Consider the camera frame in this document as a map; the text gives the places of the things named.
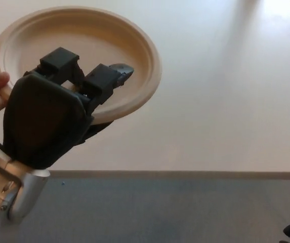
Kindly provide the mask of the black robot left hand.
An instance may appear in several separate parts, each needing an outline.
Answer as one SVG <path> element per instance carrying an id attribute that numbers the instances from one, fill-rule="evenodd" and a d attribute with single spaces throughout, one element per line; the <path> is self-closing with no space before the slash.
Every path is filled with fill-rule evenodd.
<path id="1" fill-rule="evenodd" d="M 123 63 L 99 64 L 89 74 L 79 56 L 57 48 L 17 80 L 4 113 L 5 153 L 36 170 L 51 167 L 72 147 L 109 126 L 94 124 L 93 112 L 134 69 Z"/>

